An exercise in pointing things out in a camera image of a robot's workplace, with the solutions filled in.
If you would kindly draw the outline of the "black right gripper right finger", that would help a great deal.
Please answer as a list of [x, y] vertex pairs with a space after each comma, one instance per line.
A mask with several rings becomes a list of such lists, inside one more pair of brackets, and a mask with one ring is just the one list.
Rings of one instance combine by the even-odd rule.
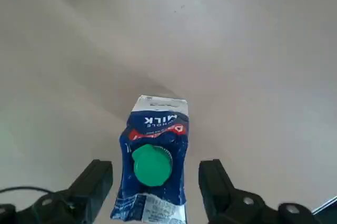
[[199, 187], [208, 223], [320, 223], [303, 205], [272, 209], [259, 195], [235, 188], [219, 159], [200, 162]]

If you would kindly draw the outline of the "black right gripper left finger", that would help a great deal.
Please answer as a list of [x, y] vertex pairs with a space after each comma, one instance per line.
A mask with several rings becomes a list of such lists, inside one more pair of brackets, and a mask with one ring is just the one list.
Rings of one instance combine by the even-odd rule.
[[30, 190], [44, 195], [21, 211], [13, 204], [1, 204], [1, 223], [93, 223], [112, 185], [112, 162], [94, 159], [65, 190], [53, 192], [34, 186], [2, 189], [1, 193]]

